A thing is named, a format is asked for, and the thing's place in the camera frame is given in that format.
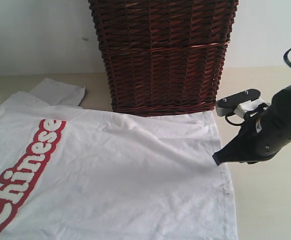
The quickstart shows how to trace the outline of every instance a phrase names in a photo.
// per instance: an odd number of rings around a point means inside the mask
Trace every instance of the wicker basket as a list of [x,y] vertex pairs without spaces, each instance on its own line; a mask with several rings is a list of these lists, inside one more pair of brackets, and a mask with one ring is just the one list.
[[238,0],[89,0],[113,111],[212,110]]

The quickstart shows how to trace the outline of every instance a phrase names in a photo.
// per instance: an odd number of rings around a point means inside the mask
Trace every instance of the brown wicker basket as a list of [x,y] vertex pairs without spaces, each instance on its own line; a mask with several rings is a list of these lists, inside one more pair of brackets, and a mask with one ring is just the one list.
[[238,0],[89,0],[113,111],[212,110]]

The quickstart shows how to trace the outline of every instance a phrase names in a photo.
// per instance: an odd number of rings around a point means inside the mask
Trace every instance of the white wall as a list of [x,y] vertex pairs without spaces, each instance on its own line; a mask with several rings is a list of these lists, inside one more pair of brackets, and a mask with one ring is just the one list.
[[[279,66],[289,47],[291,0],[241,0],[226,67]],[[0,0],[0,75],[103,71],[87,0]]]

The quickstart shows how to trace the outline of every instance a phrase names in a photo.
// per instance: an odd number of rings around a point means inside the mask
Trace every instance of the table surface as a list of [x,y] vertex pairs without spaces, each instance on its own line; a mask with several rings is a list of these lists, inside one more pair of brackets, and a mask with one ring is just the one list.
[[[86,86],[83,108],[111,111],[107,76],[100,74],[56,74],[0,77],[0,104],[18,91],[30,91],[44,78]],[[223,98],[246,89],[261,91],[270,102],[279,90],[291,84],[291,70],[286,67],[225,69],[218,91]],[[215,120],[223,145],[239,128],[217,117]],[[291,144],[272,160],[253,165],[231,163],[229,168],[235,192],[236,216],[240,240],[291,239]]]

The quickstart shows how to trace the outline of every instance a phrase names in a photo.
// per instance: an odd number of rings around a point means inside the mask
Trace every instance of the robotic arm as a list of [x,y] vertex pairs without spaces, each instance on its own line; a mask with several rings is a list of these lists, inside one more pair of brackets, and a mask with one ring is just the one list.
[[[289,49],[284,61],[289,67]],[[216,103],[217,115],[241,126],[238,135],[213,155],[217,165],[225,162],[255,164],[273,158],[291,142],[291,85],[279,91],[271,104],[265,103],[256,89],[249,89]],[[244,121],[235,124],[228,117],[238,115]]]

